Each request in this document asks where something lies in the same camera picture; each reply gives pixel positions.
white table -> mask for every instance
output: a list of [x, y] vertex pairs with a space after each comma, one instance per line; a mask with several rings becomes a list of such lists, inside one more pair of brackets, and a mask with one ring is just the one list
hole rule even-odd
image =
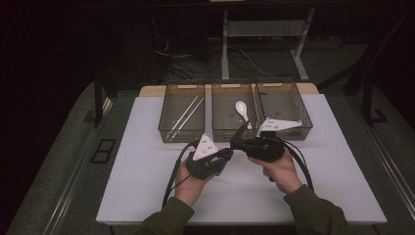
[[[324, 95], [302, 95], [314, 124], [294, 141], [306, 158], [316, 194], [341, 207], [353, 224], [386, 222]], [[138, 97], [132, 108], [96, 220], [135, 224], [161, 209], [174, 162], [185, 144], [163, 144], [158, 132], [163, 97]], [[206, 99], [211, 137], [210, 97]], [[228, 147], [225, 143], [219, 148]], [[300, 168], [298, 173], [306, 182]], [[261, 167], [235, 151], [222, 174], [204, 189], [189, 224], [292, 224], [290, 208]]]

sleeve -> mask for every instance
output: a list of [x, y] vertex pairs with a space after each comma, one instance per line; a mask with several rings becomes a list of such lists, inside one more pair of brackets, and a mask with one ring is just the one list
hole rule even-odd
[[170, 198], [161, 211], [153, 213], [141, 223], [136, 234], [182, 234], [194, 213], [191, 207], [179, 199]]
[[353, 234], [343, 210], [317, 197], [306, 185], [302, 185], [284, 200], [291, 208], [299, 235]]

spoon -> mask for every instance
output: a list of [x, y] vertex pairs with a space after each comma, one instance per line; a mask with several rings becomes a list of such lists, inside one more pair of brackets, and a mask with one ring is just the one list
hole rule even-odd
[[[238, 114], [240, 114], [245, 121], [248, 121], [248, 116], [247, 116], [247, 105], [245, 104], [245, 102], [243, 101], [238, 101], [235, 105], [236, 111], [238, 112]], [[253, 127], [251, 126], [251, 124], [248, 124], [248, 129], [252, 129]]]

person's right hand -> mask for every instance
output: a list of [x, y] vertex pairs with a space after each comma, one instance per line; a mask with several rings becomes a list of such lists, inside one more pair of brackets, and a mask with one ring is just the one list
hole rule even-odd
[[272, 177], [277, 188], [285, 194], [294, 193], [302, 185], [294, 166], [293, 156], [288, 150], [284, 152], [280, 160], [273, 163], [267, 163], [252, 157], [249, 157], [249, 160], [255, 164], [262, 165], [263, 174]]

hand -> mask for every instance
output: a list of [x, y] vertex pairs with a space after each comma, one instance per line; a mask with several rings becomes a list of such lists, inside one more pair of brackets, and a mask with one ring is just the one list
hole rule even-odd
[[284, 152], [280, 160], [273, 163], [267, 163], [252, 157], [249, 157], [249, 160], [255, 164], [262, 165], [263, 174], [272, 177], [277, 188], [285, 194], [294, 193], [302, 185], [294, 166], [293, 156], [288, 150]]
[[175, 191], [174, 197], [192, 207], [202, 194], [202, 190], [205, 185], [213, 178], [213, 176], [202, 180], [191, 176], [189, 170], [186, 168], [186, 161], [184, 161], [179, 170], [177, 171], [175, 178]]

